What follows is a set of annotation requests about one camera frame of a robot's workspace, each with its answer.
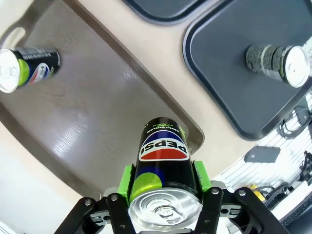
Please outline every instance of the red and blue logo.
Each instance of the red and blue logo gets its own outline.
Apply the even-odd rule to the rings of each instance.
[[[139,153],[140,161],[184,161],[189,158],[183,140],[166,130],[154,132],[146,138]]]

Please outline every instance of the beige tabletop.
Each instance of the beige tabletop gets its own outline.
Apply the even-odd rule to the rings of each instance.
[[[186,21],[172,26],[146,22],[122,0],[79,1],[152,73],[203,131],[204,143],[193,159],[204,162],[210,178],[256,145],[237,135],[183,60],[182,42],[188,26],[218,0],[208,1]]]

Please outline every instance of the soda can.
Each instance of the soda can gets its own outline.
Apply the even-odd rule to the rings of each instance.
[[[185,228],[201,212],[198,190],[183,129],[166,117],[148,122],[130,192],[131,219],[148,230]]]
[[[0,90],[11,93],[26,84],[37,83],[57,72],[59,67],[56,49],[1,49]]]
[[[253,72],[299,88],[308,80],[310,59],[301,46],[252,45],[246,52],[246,64]]]

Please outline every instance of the can pull tab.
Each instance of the can pull tab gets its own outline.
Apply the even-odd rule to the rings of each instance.
[[[168,224],[177,224],[185,219],[183,214],[172,206],[161,206],[156,208],[155,215],[161,219],[166,219]]]

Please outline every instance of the dark gray tray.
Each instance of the dark gray tray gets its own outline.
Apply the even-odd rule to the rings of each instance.
[[[245,139],[267,135],[312,85],[300,89],[248,70],[251,44],[303,45],[312,35],[310,0],[225,0],[193,23],[184,60]]]
[[[182,21],[206,0],[123,0],[145,20],[156,24]]]

